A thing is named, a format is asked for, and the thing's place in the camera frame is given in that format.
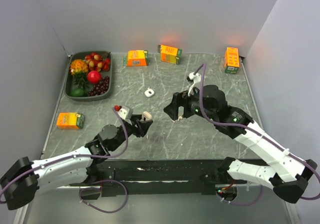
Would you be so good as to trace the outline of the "pink earbud charging case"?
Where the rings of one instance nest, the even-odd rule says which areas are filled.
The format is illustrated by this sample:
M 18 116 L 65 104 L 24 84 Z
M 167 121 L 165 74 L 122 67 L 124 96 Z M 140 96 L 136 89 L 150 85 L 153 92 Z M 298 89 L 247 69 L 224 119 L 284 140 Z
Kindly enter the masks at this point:
M 142 121 L 150 121 L 153 119 L 153 116 L 148 111 L 143 111 L 141 119 Z

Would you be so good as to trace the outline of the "white earbud charging case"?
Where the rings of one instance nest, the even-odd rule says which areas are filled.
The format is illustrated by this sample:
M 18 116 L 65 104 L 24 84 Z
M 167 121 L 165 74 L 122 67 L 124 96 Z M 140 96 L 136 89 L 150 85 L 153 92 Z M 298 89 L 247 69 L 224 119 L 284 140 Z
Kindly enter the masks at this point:
M 151 98 L 152 96 L 155 95 L 155 92 L 153 89 L 151 88 L 147 88 L 144 92 L 144 95 L 147 97 L 147 98 Z

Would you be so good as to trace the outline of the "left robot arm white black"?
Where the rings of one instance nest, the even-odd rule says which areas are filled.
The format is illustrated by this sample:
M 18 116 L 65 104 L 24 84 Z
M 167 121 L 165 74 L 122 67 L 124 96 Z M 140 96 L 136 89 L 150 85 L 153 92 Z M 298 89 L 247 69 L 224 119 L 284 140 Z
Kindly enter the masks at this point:
M 99 178 L 97 165 L 107 159 L 122 144 L 129 144 L 129 137 L 144 137 L 153 123 L 148 112 L 120 118 L 121 125 L 106 125 L 88 142 L 74 151 L 56 157 L 29 160 L 18 159 L 0 179 L 0 202 L 9 210 L 29 204 L 37 194 L 69 184 L 95 184 Z

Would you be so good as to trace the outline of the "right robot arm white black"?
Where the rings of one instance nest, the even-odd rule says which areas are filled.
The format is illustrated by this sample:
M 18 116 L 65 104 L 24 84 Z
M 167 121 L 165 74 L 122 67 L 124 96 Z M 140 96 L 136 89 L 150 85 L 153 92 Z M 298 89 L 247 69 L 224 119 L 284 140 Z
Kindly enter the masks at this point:
M 219 132 L 248 147 L 266 163 L 259 166 L 227 157 L 218 171 L 222 182 L 230 183 L 234 179 L 257 183 L 272 189 L 282 200 L 297 203 L 317 164 L 311 159 L 303 160 L 282 147 L 245 111 L 229 105 L 225 98 L 224 92 L 216 85 L 206 85 L 202 89 L 194 87 L 192 93 L 174 93 L 164 112 L 172 120 L 177 120 L 179 108 L 183 107 L 184 118 L 193 115 L 206 118 L 214 122 Z

